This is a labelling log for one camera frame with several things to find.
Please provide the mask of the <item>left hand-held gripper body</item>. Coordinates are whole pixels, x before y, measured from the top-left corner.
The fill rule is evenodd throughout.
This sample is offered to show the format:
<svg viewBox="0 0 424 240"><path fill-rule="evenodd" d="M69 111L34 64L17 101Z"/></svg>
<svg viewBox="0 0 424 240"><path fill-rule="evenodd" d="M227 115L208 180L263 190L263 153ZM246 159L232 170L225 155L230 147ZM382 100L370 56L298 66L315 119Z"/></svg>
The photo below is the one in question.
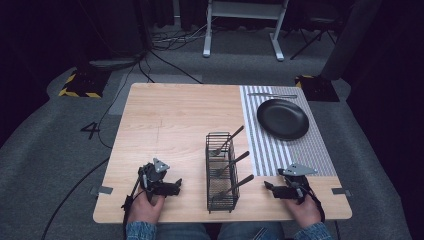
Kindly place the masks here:
<svg viewBox="0 0 424 240"><path fill-rule="evenodd" d="M140 187L147 194L148 200L156 195L155 190L157 188L168 187L163 181L168 169L169 166L157 158L139 168Z"/></svg>

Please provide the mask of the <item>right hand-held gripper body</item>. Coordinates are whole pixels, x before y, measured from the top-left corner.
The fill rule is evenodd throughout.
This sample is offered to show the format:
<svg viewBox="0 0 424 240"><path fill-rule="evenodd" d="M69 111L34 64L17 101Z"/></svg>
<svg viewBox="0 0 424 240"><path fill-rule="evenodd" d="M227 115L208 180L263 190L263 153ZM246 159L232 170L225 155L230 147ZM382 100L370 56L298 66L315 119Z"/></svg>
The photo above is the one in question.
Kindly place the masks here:
<svg viewBox="0 0 424 240"><path fill-rule="evenodd" d="M316 174L317 170L299 163L293 163L287 168L280 168L278 173L283 176L286 187L295 191L295 198L298 204L304 202L305 197L311 191L307 175Z"/></svg>

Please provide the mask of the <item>person's left hand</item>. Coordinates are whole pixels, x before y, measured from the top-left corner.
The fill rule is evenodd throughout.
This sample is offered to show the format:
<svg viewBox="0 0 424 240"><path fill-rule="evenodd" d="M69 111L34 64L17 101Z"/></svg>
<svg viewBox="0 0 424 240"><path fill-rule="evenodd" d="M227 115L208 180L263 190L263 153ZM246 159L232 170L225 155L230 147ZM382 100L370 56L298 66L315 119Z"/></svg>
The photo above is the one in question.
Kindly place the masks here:
<svg viewBox="0 0 424 240"><path fill-rule="evenodd" d="M157 224L165 203L165 197L159 196L154 203L148 200L147 194L140 191L133 200L128 222L146 222Z"/></svg>

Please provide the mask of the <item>person's right hand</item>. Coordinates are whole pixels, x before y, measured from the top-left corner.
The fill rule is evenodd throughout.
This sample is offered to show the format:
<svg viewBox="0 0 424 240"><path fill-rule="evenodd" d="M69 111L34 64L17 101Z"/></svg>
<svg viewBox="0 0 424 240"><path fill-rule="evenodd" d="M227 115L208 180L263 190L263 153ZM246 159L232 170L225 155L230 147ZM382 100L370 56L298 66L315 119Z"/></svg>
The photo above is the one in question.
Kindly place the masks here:
<svg viewBox="0 0 424 240"><path fill-rule="evenodd" d="M307 228L321 221L320 211L310 196L306 196L301 204L293 199L283 199L282 202L301 228Z"/></svg>

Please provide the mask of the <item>grey striped placemat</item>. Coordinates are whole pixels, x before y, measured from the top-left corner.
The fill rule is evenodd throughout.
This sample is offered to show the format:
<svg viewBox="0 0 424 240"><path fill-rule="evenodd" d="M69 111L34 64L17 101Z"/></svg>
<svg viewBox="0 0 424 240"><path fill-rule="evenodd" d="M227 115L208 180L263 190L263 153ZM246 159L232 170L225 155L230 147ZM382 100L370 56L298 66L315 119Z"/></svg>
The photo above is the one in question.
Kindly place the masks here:
<svg viewBox="0 0 424 240"><path fill-rule="evenodd" d="M255 176L277 176L279 168L287 168L293 163L315 169L316 176L337 175L309 104L300 88L243 85L239 90ZM288 101L299 106L308 117L309 128L306 134L300 139L285 141L267 133L257 120L257 109L261 103L269 100L269 97L253 96L253 93L296 95L296 98L288 98Z"/></svg>

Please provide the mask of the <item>black utensils in basket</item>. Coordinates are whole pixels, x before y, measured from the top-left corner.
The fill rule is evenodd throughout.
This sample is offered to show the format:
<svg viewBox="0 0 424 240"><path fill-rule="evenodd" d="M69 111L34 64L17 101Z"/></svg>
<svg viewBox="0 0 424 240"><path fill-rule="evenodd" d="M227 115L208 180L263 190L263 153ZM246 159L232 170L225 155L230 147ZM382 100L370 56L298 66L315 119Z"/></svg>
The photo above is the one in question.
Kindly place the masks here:
<svg viewBox="0 0 424 240"><path fill-rule="evenodd" d="M231 186L229 189L227 189L225 191L221 191L218 194L214 195L212 197L212 200L220 200L220 199L225 198L233 190L236 190L240 186L252 181L254 179L254 177L255 176L253 174L250 174L249 176L245 177L243 180L241 180L241 181L237 182L236 184L234 184L233 186Z"/></svg>

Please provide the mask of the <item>black round plate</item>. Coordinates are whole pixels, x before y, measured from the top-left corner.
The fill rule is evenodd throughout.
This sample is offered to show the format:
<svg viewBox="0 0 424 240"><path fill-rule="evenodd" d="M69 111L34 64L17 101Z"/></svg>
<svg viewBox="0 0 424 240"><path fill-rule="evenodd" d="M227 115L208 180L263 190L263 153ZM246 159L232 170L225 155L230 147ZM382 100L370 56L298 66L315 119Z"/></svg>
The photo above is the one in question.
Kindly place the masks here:
<svg viewBox="0 0 424 240"><path fill-rule="evenodd" d="M270 99L259 105L257 120L264 131L281 140L296 140L309 130L309 118L296 104Z"/></svg>

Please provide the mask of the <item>silver metal knife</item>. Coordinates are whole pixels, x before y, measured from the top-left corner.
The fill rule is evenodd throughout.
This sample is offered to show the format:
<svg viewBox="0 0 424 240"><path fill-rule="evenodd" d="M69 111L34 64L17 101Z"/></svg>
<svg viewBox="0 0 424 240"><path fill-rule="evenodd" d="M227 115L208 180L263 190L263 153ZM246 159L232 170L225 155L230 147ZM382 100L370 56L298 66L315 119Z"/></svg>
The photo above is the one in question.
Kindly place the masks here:
<svg viewBox="0 0 424 240"><path fill-rule="evenodd" d="M272 94L272 93L247 93L248 96L263 96L263 97L276 97L276 98L289 98L296 99L297 95L291 94Z"/></svg>

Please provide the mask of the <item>black yellow striped stand base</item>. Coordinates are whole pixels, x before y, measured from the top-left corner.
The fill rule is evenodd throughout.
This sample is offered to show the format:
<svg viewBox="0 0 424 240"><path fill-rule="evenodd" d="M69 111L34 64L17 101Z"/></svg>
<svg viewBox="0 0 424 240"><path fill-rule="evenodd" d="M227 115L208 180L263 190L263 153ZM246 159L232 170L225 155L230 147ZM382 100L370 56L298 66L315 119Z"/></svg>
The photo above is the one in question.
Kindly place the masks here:
<svg viewBox="0 0 424 240"><path fill-rule="evenodd" d="M74 70L60 90L59 96L102 98L110 75L110 71Z"/></svg>
<svg viewBox="0 0 424 240"><path fill-rule="evenodd" d="M339 102L332 83L321 76L296 76L295 85L303 90L308 101Z"/></svg>

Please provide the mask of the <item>grey upright column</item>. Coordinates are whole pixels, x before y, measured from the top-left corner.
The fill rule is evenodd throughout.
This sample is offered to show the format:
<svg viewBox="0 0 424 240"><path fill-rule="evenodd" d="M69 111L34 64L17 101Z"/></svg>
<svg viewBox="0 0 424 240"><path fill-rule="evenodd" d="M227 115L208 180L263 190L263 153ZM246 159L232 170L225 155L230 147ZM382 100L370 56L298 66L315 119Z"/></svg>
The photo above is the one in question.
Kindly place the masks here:
<svg viewBox="0 0 424 240"><path fill-rule="evenodd" d="M319 75L321 79L333 81L342 76L381 3L382 0L355 0L346 25Z"/></svg>

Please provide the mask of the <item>black tripod stand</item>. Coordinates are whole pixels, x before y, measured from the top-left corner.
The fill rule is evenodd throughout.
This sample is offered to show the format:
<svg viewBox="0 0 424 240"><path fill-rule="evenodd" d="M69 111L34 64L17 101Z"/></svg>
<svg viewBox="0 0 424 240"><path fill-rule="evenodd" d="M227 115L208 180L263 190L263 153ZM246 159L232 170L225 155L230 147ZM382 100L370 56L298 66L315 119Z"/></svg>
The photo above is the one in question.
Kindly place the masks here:
<svg viewBox="0 0 424 240"><path fill-rule="evenodd" d="M338 17L330 17L330 16L315 16L311 14L306 14L303 19L296 24L294 30L299 30L304 41L305 45L296 51L290 59L295 59L299 54L301 54L307 47L309 47L313 42L320 40L324 33L327 33L332 40L333 43L336 43L334 38L330 34L330 30L334 30L338 26ZM317 34L311 38L307 39L305 37L304 31L315 32Z"/></svg>

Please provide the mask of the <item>dark-handled metal fork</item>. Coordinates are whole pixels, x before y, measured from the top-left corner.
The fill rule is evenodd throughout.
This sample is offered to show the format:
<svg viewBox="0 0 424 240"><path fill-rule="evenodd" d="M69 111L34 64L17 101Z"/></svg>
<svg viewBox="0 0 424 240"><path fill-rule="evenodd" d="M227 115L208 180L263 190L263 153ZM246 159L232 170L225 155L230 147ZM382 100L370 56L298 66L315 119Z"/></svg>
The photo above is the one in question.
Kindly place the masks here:
<svg viewBox="0 0 424 240"><path fill-rule="evenodd" d="M235 165L237 162L239 162L240 160L243 160L249 155L250 155L250 151L246 151L240 156L238 156L236 159L231 160L224 168L216 170L215 176L221 176L227 169L229 169L231 166Z"/></svg>
<svg viewBox="0 0 424 240"><path fill-rule="evenodd" d="M226 145L228 145L229 143L230 143L230 141L234 138L234 137L236 137L241 131L243 131L244 130L244 125L242 125L241 127L239 127L232 135L230 135L228 138L227 138L227 140L219 147L219 148L217 148L217 149L215 149L215 150L213 150L213 151L211 151L210 152L210 155L211 156L218 156L220 153L221 153L221 151L222 151L222 149L226 146Z"/></svg>

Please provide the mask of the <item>white desk frame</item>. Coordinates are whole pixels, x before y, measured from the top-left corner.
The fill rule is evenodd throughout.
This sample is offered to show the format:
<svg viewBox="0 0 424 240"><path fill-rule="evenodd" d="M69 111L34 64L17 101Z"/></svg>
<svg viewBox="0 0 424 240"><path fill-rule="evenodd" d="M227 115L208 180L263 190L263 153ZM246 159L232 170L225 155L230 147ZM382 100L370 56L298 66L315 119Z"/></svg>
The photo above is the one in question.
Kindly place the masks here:
<svg viewBox="0 0 424 240"><path fill-rule="evenodd" d="M206 35L202 55L208 58L211 55L212 19L214 17L247 18L260 20L276 20L275 30L269 34L276 59L285 59L278 42L280 30L290 0L282 0L280 4L223 2L208 0L206 12Z"/></svg>

